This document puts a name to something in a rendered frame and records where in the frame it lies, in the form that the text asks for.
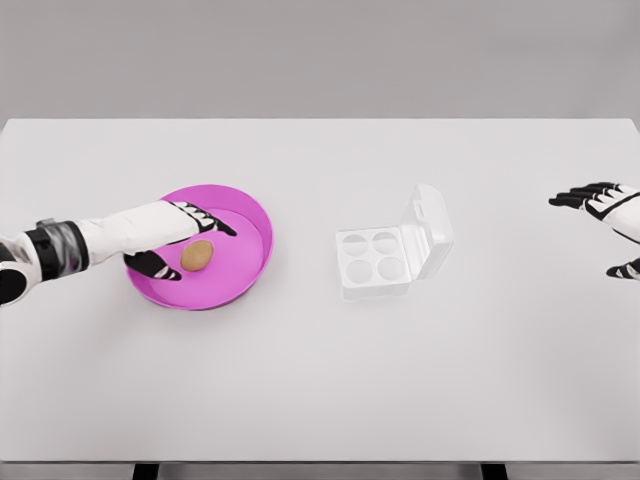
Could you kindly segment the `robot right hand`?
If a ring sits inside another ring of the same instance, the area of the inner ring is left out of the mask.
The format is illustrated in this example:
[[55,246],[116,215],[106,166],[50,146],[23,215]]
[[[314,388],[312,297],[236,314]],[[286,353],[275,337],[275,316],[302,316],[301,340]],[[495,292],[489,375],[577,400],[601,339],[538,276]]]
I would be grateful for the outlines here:
[[595,182],[557,193],[548,203],[586,212],[616,234],[640,245],[640,189],[616,182]]

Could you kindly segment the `clear plastic egg box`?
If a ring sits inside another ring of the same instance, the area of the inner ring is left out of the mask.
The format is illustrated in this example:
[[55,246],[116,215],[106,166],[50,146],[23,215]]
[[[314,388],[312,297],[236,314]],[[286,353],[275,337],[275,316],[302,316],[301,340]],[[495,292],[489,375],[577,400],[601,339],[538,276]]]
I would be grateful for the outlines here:
[[342,298],[359,300],[404,295],[435,276],[455,236],[440,191],[418,184],[398,224],[339,230],[335,240]]

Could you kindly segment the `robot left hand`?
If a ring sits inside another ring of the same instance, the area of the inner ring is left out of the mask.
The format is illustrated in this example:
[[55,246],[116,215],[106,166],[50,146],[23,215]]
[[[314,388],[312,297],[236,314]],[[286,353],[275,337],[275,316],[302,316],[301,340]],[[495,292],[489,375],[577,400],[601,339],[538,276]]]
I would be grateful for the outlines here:
[[180,281],[182,275],[156,252],[165,245],[184,242],[209,231],[235,237],[237,232],[221,219],[185,201],[160,200],[125,214],[125,265],[151,279]]

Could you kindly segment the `brown egg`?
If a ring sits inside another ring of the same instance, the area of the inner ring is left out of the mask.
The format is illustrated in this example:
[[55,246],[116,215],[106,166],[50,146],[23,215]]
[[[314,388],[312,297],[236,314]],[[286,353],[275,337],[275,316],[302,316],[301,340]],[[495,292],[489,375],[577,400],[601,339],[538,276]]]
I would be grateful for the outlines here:
[[180,255],[180,266],[187,272],[204,269],[214,254],[214,245],[208,240],[197,240],[189,243]]

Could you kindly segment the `pink round plate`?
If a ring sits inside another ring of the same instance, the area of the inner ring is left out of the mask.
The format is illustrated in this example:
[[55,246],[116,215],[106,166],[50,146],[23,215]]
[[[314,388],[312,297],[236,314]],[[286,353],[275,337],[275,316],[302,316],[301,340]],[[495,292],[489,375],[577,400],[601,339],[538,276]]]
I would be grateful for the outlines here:
[[158,248],[156,253],[180,272],[182,279],[151,279],[128,268],[126,273],[134,288],[156,304],[181,310],[217,308],[248,291],[266,268],[273,250],[273,227],[262,205],[241,190],[212,184],[184,187],[164,199],[192,203],[229,225],[237,235],[210,231],[192,238],[191,242],[207,240],[214,247],[208,265],[197,272],[180,266],[185,243]]

